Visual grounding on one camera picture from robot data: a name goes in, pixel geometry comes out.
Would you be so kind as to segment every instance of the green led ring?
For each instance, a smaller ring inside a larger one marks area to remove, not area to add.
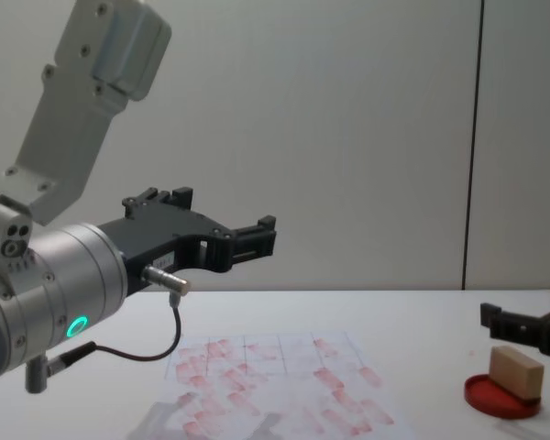
[[[70,328],[67,329],[67,337],[74,337],[80,334],[85,327],[88,326],[89,320],[87,316],[80,316],[75,318],[71,323]]]

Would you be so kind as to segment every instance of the tabletop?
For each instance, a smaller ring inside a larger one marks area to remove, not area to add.
[[[550,291],[227,291],[192,292],[181,303],[185,336],[346,331],[380,367],[421,440],[550,440],[550,357],[542,412],[503,423],[464,400],[464,382],[489,368],[490,349],[504,344],[479,324],[479,305],[526,314],[550,311]],[[152,355],[171,344],[174,322],[166,292],[126,300],[113,317],[49,352],[94,340]],[[167,360],[143,364],[95,353],[28,395],[24,368],[0,378],[0,440],[124,440],[160,395]]]

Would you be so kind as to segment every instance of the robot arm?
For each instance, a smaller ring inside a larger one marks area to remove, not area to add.
[[[191,211],[189,188],[125,199],[124,218],[100,227],[32,236],[33,222],[48,224],[81,196],[112,118],[147,95],[170,37],[138,0],[77,0],[55,65],[43,70],[44,94],[22,149],[0,177],[0,375],[27,363],[30,392],[95,349],[122,355],[95,343],[51,362],[45,353],[114,314],[127,296],[151,284],[170,291],[174,347],[189,283],[170,272],[225,272],[272,254],[273,217],[229,229]]]

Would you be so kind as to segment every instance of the white wall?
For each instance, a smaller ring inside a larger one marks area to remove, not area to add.
[[[279,219],[273,258],[198,288],[460,285],[479,1],[151,3],[173,28],[157,82],[56,225],[187,185],[227,226]],[[0,1],[0,171],[71,8]]]
[[[550,287],[550,0],[488,1],[471,288]]]

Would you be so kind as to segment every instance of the wooden block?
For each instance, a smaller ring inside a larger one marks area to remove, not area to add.
[[[495,346],[491,350],[489,378],[524,401],[540,399],[544,365],[512,346]]]

